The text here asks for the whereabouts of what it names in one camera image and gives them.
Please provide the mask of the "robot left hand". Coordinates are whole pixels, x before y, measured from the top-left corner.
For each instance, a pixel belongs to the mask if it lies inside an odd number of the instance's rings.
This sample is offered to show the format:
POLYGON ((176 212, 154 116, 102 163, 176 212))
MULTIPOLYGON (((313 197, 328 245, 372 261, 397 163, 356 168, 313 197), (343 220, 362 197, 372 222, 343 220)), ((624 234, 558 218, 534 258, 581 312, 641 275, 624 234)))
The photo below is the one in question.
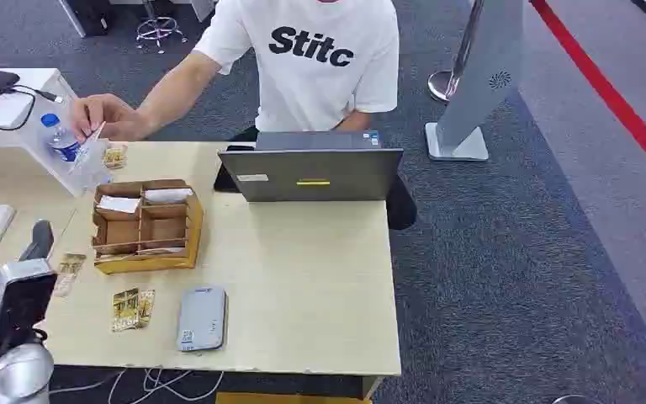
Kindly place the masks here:
POLYGON ((19 261, 47 258, 54 243, 51 223, 48 220, 35 222, 31 232, 31 242, 24 249, 19 261))

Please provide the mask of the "person's right hand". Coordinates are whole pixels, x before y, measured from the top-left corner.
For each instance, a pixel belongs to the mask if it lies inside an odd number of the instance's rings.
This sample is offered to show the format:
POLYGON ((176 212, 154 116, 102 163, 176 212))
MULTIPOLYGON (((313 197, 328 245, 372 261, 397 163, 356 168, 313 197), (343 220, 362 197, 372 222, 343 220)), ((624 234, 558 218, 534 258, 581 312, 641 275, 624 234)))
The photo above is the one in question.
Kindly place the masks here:
POLYGON ((139 141, 151 133, 146 117, 111 93, 76 98, 71 125, 80 143, 98 128, 102 129, 100 136, 111 141, 139 141))

